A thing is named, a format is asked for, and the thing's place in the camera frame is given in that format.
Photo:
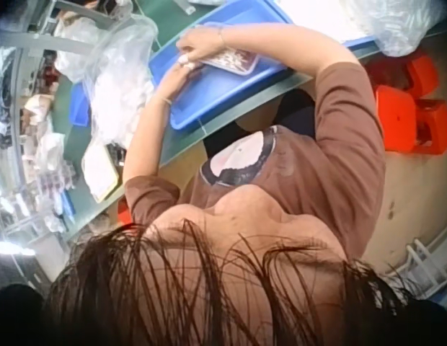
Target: orange stool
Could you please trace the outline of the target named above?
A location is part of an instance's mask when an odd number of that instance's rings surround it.
[[[369,78],[374,85],[387,85],[403,89],[413,98],[419,99],[438,87],[438,73],[432,59],[422,49],[401,58],[382,57],[366,65]],[[399,86],[400,76],[407,85]]]
[[[118,221],[125,225],[132,223],[132,217],[130,216],[128,203],[125,198],[121,198],[118,202]]]
[[[447,106],[440,99],[416,101],[417,142],[412,152],[441,155],[447,149]]]
[[[410,153],[416,144],[416,104],[407,92],[387,85],[376,87],[377,114],[387,151]]]

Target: green workbench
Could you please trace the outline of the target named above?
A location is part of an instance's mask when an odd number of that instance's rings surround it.
[[[152,18],[159,28],[158,41],[160,45],[165,44],[175,37],[179,32],[190,24],[200,19],[213,9],[209,6],[195,6],[197,11],[188,16],[178,7],[173,0],[138,0],[135,11]],[[437,35],[446,31],[446,25],[438,25],[429,32],[429,35]],[[352,48],[354,54],[359,58],[366,58],[379,52],[374,43],[366,43]],[[282,72],[267,80],[258,89],[252,90],[250,97],[238,100],[238,103],[226,106],[225,109],[216,110],[200,119],[196,124],[184,130],[173,130],[168,128],[164,137],[161,165],[165,165],[181,153],[189,149],[197,142],[216,132],[238,117],[248,113],[254,108],[292,90],[309,80],[309,77],[295,74],[290,71]],[[81,172],[81,158],[91,139],[90,128],[73,127],[68,121],[68,107],[71,82],[62,77],[56,94],[53,109],[54,130],[66,134],[65,159],[75,164],[80,178],[76,188],[69,192],[74,204],[76,215],[74,222],[66,219],[68,232],[63,235],[65,239],[75,236],[79,230],[87,225],[93,218],[103,210],[116,202],[124,194],[120,185],[106,200],[96,203],[90,194]]]

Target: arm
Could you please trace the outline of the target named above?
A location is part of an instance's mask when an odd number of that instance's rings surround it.
[[[317,76],[339,62],[359,64],[343,45],[320,32],[286,24],[234,25],[223,28],[197,27],[177,42],[196,61],[226,46],[269,56],[292,69]]]
[[[192,68],[174,65],[163,77],[141,113],[138,127],[125,158],[123,183],[135,177],[156,176],[169,120],[169,102],[185,85]]]
[[[125,157],[123,182],[141,175],[157,175],[161,146],[169,119],[169,104],[154,95],[143,109]]]

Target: wrist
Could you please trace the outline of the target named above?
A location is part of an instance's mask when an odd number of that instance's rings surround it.
[[[151,96],[151,99],[149,100],[149,103],[154,104],[160,104],[160,105],[166,105],[168,107],[172,106],[172,99],[170,97],[162,96],[159,93],[154,93],[153,96]]]

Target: paper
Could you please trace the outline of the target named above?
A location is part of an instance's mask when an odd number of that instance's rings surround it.
[[[82,158],[84,180],[100,203],[118,184],[118,172],[113,166],[107,148],[101,143],[91,142]]]

